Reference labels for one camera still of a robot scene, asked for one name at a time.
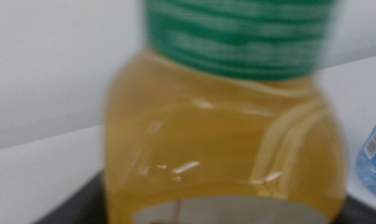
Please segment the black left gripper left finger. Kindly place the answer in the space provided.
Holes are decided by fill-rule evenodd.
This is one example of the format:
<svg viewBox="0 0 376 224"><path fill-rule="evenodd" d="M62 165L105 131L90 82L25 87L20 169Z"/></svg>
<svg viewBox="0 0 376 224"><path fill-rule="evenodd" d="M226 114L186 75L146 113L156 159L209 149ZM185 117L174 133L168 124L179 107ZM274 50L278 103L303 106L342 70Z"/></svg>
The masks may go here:
<svg viewBox="0 0 376 224"><path fill-rule="evenodd" d="M77 193L34 224L106 224L103 173L99 172Z"/></svg>

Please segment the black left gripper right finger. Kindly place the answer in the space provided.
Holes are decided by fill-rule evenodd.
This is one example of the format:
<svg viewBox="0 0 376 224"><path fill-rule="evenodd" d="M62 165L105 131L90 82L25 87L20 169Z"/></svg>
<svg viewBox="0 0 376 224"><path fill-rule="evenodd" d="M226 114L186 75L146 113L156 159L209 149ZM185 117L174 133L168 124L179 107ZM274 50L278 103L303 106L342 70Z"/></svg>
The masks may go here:
<svg viewBox="0 0 376 224"><path fill-rule="evenodd" d="M332 224L376 224L376 209L349 195Z"/></svg>

